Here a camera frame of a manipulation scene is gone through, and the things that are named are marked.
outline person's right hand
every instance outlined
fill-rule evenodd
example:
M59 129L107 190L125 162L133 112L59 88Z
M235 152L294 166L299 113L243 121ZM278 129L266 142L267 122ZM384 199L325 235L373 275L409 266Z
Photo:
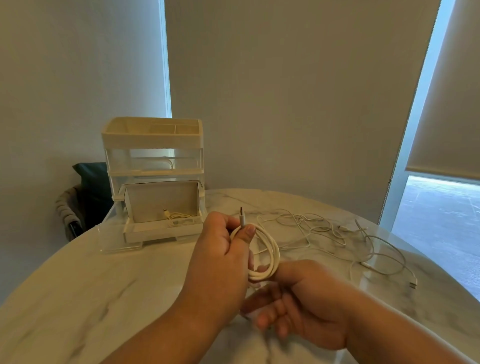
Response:
M313 260L280 263L270 280L241 308L260 310L254 321L260 330L274 325L281 339L294 333L324 349L346 347L348 307L360 291Z

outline person's left hand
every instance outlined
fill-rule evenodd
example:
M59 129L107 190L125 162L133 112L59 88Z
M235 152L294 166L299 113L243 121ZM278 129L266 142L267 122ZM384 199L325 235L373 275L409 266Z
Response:
M216 331L238 313L248 288L248 269L253 266L249 244L255 227L245 226L230 241L228 230L239 225L237 218L208 214L175 302L188 317L213 325Z

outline marble tabletop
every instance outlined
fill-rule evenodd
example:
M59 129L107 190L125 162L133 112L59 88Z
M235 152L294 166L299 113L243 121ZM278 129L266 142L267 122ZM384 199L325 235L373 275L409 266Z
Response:
M353 283L418 321L438 336L480 362L480 303L435 263L398 237L341 209L307 198L260 190L206 191L208 211L238 214L247 220L277 216L278 208L293 213L316 213L354 228L358 218L369 234L380 236L404 252L419 285L409 288L409 273L385 277L353 270ZM275 222L264 224L279 245L305 244L300 231ZM342 255L320 235L313 247ZM175 300L185 277L195 243L153 244L140 251L100 253L96 229L75 239L18 287L0 307L0 363L99 363L137 331L159 317ZM352 238L352 246L362 241ZM258 249L253 243L252 249ZM390 248L378 244L383 253ZM314 249L282 252L282 259L314 259L344 277L349 263ZM395 264L378 257L374 266ZM318 349L298 338L279 343L263 336L241 317L235 318L215 340L202 363L355 363L345 350Z

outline beige roller shade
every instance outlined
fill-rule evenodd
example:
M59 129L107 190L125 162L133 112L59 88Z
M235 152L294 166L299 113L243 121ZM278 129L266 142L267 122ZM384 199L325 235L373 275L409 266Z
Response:
M207 187L377 221L438 5L166 0L172 114L204 122Z
M407 169L480 179L478 0L456 0Z

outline hand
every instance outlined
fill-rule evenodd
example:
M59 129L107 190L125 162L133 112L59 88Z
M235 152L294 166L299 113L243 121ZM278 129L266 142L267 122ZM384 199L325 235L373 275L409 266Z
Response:
M174 304L215 331L235 317L248 288L248 268L253 264L249 244L255 227L245 226L230 241L228 230L239 225L237 218L219 212L208 214Z
M260 330L274 325L281 339L295 333L324 349L346 347L348 303L359 291L312 260L280 263L271 280L241 307L244 314L260 309Z

